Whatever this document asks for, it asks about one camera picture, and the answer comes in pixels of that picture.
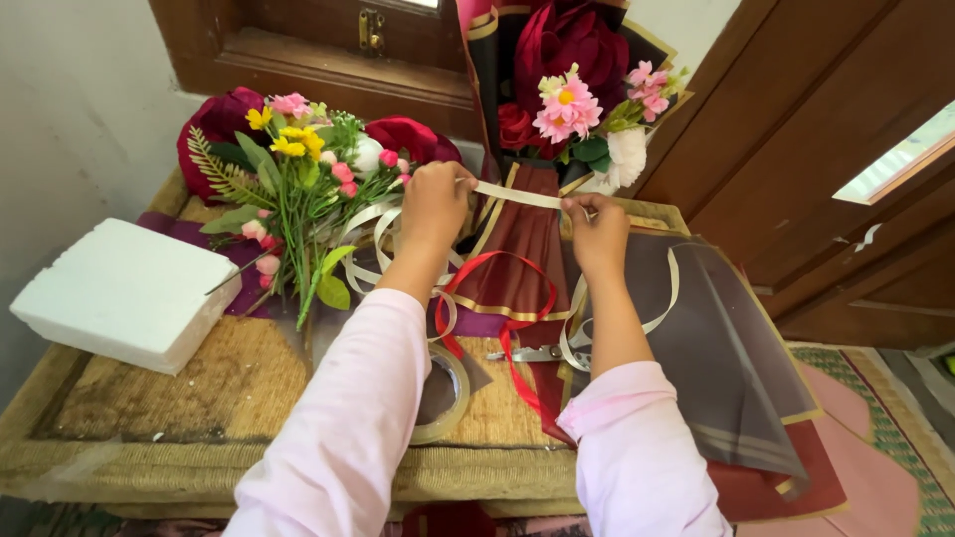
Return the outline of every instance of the styrofoam block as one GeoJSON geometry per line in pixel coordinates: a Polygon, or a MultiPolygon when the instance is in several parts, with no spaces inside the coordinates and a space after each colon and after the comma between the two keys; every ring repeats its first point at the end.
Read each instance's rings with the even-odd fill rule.
{"type": "Polygon", "coordinates": [[[113,218],[20,291],[10,309],[64,345],[175,375],[239,294],[226,257],[113,218]]]}

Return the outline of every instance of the wooden window frame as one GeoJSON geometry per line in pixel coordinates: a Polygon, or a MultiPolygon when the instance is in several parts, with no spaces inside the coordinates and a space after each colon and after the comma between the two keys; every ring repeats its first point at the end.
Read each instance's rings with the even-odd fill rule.
{"type": "MultiPolygon", "coordinates": [[[[401,59],[366,58],[339,47],[253,28],[243,21],[243,1],[150,0],[184,91],[218,95],[245,86],[263,95],[299,92],[360,118],[408,116],[449,137],[482,140],[480,116],[463,72],[401,59]]],[[[312,3],[318,10],[324,0],[312,3]]],[[[454,8],[453,0],[442,0],[441,5],[443,10],[454,8]]],[[[386,17],[397,12],[391,22],[399,28],[404,25],[402,16],[421,16],[401,15],[401,10],[389,9],[387,3],[380,9],[390,10],[386,17]]],[[[348,25],[355,33],[355,49],[357,22],[356,14],[348,25]]],[[[455,32],[459,39],[456,16],[455,32]]],[[[385,37],[386,51],[402,50],[389,42],[387,33],[385,37]]]]}

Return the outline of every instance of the pink sleeve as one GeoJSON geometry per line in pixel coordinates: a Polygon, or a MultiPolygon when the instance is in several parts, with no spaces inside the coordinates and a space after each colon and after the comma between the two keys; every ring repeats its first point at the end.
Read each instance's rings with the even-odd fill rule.
{"type": "Polygon", "coordinates": [[[577,495],[595,536],[732,535],[660,364],[598,376],[557,423],[580,445],[577,495]]]}
{"type": "Polygon", "coordinates": [[[225,537],[377,536],[431,371],[421,304],[375,290],[236,487],[225,537]]]}

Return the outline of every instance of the yellow flower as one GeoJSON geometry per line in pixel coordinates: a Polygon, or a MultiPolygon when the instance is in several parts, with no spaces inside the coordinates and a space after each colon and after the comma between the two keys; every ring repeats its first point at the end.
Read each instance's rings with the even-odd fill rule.
{"type": "Polygon", "coordinates": [[[279,131],[280,136],[285,136],[294,139],[307,138],[309,136],[315,136],[315,127],[306,127],[300,129],[298,127],[283,127],[279,131]]]}
{"type": "Polygon", "coordinates": [[[275,143],[268,146],[268,148],[272,151],[279,151],[280,153],[285,153],[290,157],[301,157],[305,155],[305,146],[297,141],[289,143],[288,139],[284,136],[281,136],[277,140],[273,141],[275,143]]]}
{"type": "Polygon", "coordinates": [[[248,119],[248,126],[255,131],[261,131],[265,129],[265,126],[272,121],[272,109],[264,106],[262,108],[262,113],[260,114],[258,110],[251,109],[248,111],[248,114],[245,115],[245,118],[248,119]]]}
{"type": "Polygon", "coordinates": [[[325,147],[325,141],[318,138],[318,135],[315,134],[314,129],[305,136],[305,139],[302,140],[302,143],[304,143],[305,147],[308,148],[308,154],[311,155],[311,158],[314,161],[318,161],[322,158],[322,148],[325,147]]]}

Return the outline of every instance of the table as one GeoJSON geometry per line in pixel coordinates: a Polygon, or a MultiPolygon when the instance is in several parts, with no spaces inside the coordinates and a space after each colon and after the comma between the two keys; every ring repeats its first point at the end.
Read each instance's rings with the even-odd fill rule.
{"type": "MultiPolygon", "coordinates": [[[[622,203],[645,224],[688,233],[676,207],[622,203]]],[[[147,210],[208,222],[225,209],[190,197],[177,169],[147,210]]],[[[496,339],[459,341],[474,356],[499,350],[496,339]]],[[[494,382],[445,439],[408,450],[390,519],[447,500],[482,500],[493,516],[583,512],[576,454],[541,431],[505,363],[479,363],[494,382]]],[[[307,379],[268,319],[223,317],[178,376],[52,344],[0,417],[0,494],[104,504],[126,517],[228,517],[233,487],[307,379]]]]}

